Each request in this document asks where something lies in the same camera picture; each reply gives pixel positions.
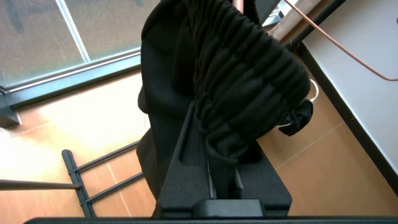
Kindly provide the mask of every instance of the black cloth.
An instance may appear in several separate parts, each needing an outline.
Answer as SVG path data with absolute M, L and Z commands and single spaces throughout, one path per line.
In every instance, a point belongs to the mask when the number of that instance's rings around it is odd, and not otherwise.
M 254 0 L 244 1 L 244 15 L 227 0 L 161 1 L 142 30 L 141 67 L 140 108 L 149 115 L 154 147 L 142 142 L 137 155 L 155 196 L 191 101 L 217 194 L 228 198 L 248 143 L 310 89 L 301 64 L 262 30 Z
M 281 124 L 289 124 L 279 128 L 288 136 L 301 131 L 311 120 L 313 114 L 313 104 L 310 100 L 304 99 L 282 122 Z

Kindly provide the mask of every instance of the black pole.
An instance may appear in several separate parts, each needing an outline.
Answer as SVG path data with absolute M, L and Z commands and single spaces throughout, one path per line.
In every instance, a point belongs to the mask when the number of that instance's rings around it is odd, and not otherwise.
M 79 189 L 80 184 L 62 184 L 23 180 L 0 180 L 0 190 Z
M 93 161 L 91 161 L 91 162 L 88 162 L 88 163 L 86 163 L 86 164 L 84 164 L 84 165 L 82 165 L 82 166 L 80 166 L 80 167 L 77 167 L 77 168 L 75 169 L 75 172 L 83 172 L 84 170 L 87 170 L 87 168 L 94 167 L 94 166 L 98 166 L 98 165 L 100 165 L 101 163 L 103 163 L 106 159 L 109 159 L 109 158 L 114 157 L 114 156 L 116 156 L 116 155 L 118 155 L 118 154 L 121 154 L 121 153 L 123 153 L 123 152 L 127 152 L 127 151 L 129 151 L 129 150 L 131 150 L 131 149 L 134 149 L 134 148 L 138 145 L 138 143 L 139 143 L 139 141 L 136 141 L 136 142 L 134 142 L 134 143 L 132 143 L 132 144 L 129 144 L 129 145 L 127 145 L 127 146 L 124 146 L 124 147 L 121 148 L 121 149 L 118 149 L 118 150 L 116 150 L 116 151 L 113 151 L 113 152 L 111 152 L 111 153 L 109 153 L 109 154 L 107 154 L 107 155 L 105 155 L 105 156 L 101 156 L 101 157 L 98 158 L 98 159 L 95 159 L 95 160 L 93 160 Z
M 334 0 L 326 9 L 324 9 L 314 20 L 313 22 L 316 25 L 321 24 L 330 14 L 332 14 L 337 8 L 339 8 L 345 0 Z M 294 51 L 298 46 L 301 41 L 304 40 L 312 31 L 314 28 L 311 25 L 306 26 L 301 33 L 296 36 L 296 38 L 292 39 L 289 41 L 288 44 L 286 44 L 286 48 L 289 49 L 290 51 Z
M 111 193 L 113 193 L 113 192 L 115 192 L 115 191 L 117 191 L 119 189 L 122 189 L 123 187 L 126 187 L 127 185 L 129 185 L 129 184 L 131 184 L 131 183 L 133 183 L 133 182 L 135 182 L 135 181 L 137 181 L 137 180 L 139 180 L 139 179 L 141 179 L 143 177 L 144 177 L 144 174 L 142 172 L 140 172 L 140 173 L 138 173 L 138 174 L 136 174 L 136 175 L 134 175 L 134 176 L 132 176 L 130 178 L 127 178 L 126 180 L 124 180 L 124 181 L 122 181 L 122 182 L 120 182 L 120 183 L 118 183 L 118 184 L 116 184 L 116 185 L 114 185 L 114 186 L 112 186 L 112 187 L 110 187 L 110 188 L 108 188 L 108 189 L 106 189 L 106 190 L 104 190 L 104 191 L 92 196 L 91 198 L 89 198 L 87 200 L 87 203 L 94 203 L 94 202 L 98 201 L 99 199 L 101 199 L 101 198 L 103 198 L 103 197 L 105 197 L 105 196 L 107 196 L 107 195 L 109 195 L 109 194 L 111 194 Z

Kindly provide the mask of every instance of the white drawstring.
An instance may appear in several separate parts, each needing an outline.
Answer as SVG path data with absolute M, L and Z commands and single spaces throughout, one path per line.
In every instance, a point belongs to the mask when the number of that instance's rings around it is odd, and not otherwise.
M 319 87 L 318 87 L 317 83 L 316 83 L 314 80 L 312 80 L 311 78 L 310 78 L 310 81 L 311 81 L 312 84 L 315 86 L 315 91 L 316 91 L 315 96 L 314 96 L 313 98 L 309 99 L 309 100 L 311 101 L 311 103 L 313 103 L 313 102 L 318 98 L 318 95 L 319 95 Z M 283 128 L 283 127 L 287 127 L 287 126 L 289 126 L 289 125 L 291 125 L 291 124 L 290 124 L 290 123 L 289 123 L 289 124 L 282 124 L 282 125 L 277 125 L 276 127 L 277 127 L 277 128 Z

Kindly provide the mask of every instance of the glass window pane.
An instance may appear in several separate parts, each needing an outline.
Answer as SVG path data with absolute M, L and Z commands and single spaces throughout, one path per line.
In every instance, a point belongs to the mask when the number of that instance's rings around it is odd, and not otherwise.
M 0 1 L 0 86 L 83 63 L 55 1 Z
M 160 0 L 65 0 L 90 60 L 135 49 Z

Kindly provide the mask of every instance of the tiled floor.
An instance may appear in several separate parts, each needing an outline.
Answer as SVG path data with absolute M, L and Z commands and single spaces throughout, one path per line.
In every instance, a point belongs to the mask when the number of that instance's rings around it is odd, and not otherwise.
M 149 128 L 137 107 L 140 74 L 24 108 L 22 125 L 0 130 L 0 179 L 70 183 L 62 149 L 82 165 L 137 141 Z M 324 92 L 308 126 L 292 137 L 277 129 L 259 139 L 292 194 L 290 215 L 398 215 L 398 198 Z M 89 195 L 141 170 L 135 151 L 83 174 Z M 0 192 L 0 223 L 83 216 L 73 190 Z M 96 202 L 98 216 L 151 215 L 145 180 Z

